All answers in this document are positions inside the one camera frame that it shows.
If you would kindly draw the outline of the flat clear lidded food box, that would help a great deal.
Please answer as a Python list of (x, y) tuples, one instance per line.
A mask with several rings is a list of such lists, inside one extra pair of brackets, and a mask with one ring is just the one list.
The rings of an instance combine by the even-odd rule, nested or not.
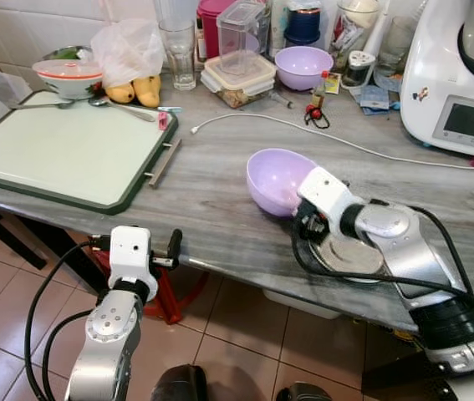
[(254, 54), (244, 62), (243, 73), (234, 75), (225, 66), (229, 56), (209, 58), (200, 75), (200, 81), (207, 90), (232, 109), (268, 97), (273, 91), (275, 75), (278, 72), (274, 63)]

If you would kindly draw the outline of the red-rimmed lidded white bowl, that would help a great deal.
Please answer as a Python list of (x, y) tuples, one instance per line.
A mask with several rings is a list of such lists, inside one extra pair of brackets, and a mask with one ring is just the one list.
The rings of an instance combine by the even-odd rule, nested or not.
[(91, 99), (100, 89), (103, 69), (95, 61), (51, 58), (33, 65), (46, 88), (62, 99)]

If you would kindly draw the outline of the small glass shaker jar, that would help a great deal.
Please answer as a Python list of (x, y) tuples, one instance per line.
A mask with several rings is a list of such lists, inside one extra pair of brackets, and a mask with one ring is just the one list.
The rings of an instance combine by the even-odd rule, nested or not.
[(341, 75), (341, 87), (354, 89), (363, 87), (375, 66), (375, 54), (362, 50), (352, 50), (348, 56), (348, 63)]

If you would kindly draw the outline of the tall clear plastic container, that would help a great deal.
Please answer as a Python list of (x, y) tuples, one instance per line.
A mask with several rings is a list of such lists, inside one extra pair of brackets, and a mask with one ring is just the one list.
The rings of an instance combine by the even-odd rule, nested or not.
[(267, 12), (263, 0), (236, 0), (217, 17), (222, 70), (244, 75), (251, 69), (253, 57), (261, 54), (261, 35), (268, 31)]

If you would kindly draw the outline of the white plastic bag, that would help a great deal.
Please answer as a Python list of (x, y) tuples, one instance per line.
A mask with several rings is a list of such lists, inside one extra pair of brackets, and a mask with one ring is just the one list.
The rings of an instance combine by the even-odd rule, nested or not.
[(161, 32), (151, 19), (126, 19), (103, 27), (89, 46), (93, 61), (103, 70), (104, 89), (159, 75), (166, 60)]

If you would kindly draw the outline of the white kitchen machine with display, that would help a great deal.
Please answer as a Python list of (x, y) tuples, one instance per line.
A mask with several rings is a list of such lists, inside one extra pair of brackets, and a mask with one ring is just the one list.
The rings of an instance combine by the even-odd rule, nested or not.
[(411, 136), (474, 156), (474, 0), (426, 1), (400, 99)]

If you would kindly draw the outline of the clear drinking glass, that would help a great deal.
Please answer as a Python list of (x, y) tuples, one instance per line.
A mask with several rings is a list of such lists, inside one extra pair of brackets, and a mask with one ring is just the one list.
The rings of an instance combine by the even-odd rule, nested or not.
[(193, 90), (197, 85), (194, 76), (194, 20), (179, 22), (172, 18), (163, 19), (159, 22), (159, 28), (166, 47), (173, 88)]

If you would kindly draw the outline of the grey round plate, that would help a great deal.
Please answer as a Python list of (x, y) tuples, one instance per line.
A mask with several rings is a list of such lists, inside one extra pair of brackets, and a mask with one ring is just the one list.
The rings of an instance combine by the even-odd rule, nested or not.
[(378, 249), (341, 236), (327, 236), (319, 245), (312, 245), (312, 257), (329, 272), (378, 274), (385, 267)]

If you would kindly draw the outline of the red metal stand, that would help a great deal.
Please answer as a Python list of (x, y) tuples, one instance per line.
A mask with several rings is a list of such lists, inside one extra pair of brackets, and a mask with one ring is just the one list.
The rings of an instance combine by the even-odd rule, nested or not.
[[(105, 275), (110, 274), (110, 252), (102, 251), (98, 247), (90, 247), (89, 255), (93, 257), (99, 270)], [(151, 251), (152, 257), (160, 257), (163, 262), (171, 262), (171, 258), (166, 255), (166, 252)], [(152, 274), (155, 275), (159, 282), (159, 294), (152, 299), (149, 304), (144, 306), (145, 316), (159, 317), (167, 324), (175, 324), (184, 320), (187, 317), (186, 309), (195, 301), (196, 298), (202, 294), (206, 284), (210, 280), (210, 272), (199, 272), (193, 286), (187, 289), (186, 292), (175, 292), (176, 280), (173, 279), (173, 270), (185, 270), (178, 265), (171, 265), (169, 267), (156, 265), (151, 263)]]

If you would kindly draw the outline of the metal spoon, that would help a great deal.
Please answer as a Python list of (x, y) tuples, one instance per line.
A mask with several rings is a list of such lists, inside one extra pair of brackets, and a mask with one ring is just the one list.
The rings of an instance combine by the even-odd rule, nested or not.
[(134, 118), (141, 119), (141, 121), (156, 122), (156, 117), (154, 117), (152, 114), (149, 114), (149, 112), (141, 112), (127, 108), (125, 106), (119, 106), (118, 104), (110, 102), (106, 96), (91, 97), (91, 99), (87, 99), (87, 103), (91, 104), (93, 107), (117, 109), (119, 111), (125, 112), (126, 114), (133, 115)]
[(45, 104), (15, 104), (11, 107), (11, 110), (23, 110), (23, 109), (45, 109), (45, 108), (57, 108), (57, 109), (69, 109), (75, 103), (75, 100), (66, 100), (66, 102), (53, 102)]

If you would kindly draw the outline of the lilac plastic bowl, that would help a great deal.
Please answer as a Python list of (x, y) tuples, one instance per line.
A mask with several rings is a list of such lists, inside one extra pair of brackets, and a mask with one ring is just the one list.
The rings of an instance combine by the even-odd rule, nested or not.
[(249, 195), (268, 214), (291, 217), (301, 202), (298, 188), (316, 167), (314, 161), (293, 150), (259, 150), (247, 161)]
[(322, 73), (329, 73), (334, 58), (320, 48), (293, 46), (279, 50), (274, 56), (279, 80), (294, 91), (305, 91), (321, 83)]

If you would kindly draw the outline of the black robot left leg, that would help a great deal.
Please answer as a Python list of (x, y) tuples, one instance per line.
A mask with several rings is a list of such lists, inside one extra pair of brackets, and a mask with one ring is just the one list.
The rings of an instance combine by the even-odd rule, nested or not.
[(210, 401), (205, 370), (197, 364), (167, 369), (153, 387), (150, 401)]

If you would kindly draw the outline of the green-rimmed white tray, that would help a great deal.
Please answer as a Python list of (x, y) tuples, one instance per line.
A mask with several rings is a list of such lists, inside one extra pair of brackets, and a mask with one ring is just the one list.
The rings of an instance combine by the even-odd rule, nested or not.
[[(31, 93), (22, 104), (59, 102)], [(169, 157), (178, 129), (159, 130), (157, 109), (146, 122), (113, 108), (77, 102), (69, 109), (10, 110), (0, 119), (0, 188), (79, 209), (115, 215), (129, 209), (153, 167)]]

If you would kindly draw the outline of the small brown sauce bottle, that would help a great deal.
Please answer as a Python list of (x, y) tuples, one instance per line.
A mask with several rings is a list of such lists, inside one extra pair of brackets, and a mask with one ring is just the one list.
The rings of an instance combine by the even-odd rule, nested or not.
[(320, 84), (318, 84), (317, 87), (313, 89), (312, 99), (308, 105), (307, 110), (310, 112), (310, 114), (314, 114), (314, 112), (321, 114), (322, 104), (324, 104), (324, 96), (329, 94), (329, 71), (324, 70), (320, 77)]

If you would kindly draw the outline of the dark blue jar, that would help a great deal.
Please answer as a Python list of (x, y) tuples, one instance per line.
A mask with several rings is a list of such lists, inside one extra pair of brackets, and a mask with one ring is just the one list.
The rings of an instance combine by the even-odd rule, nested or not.
[(290, 45), (309, 46), (320, 38), (321, 0), (288, 0), (285, 38)]

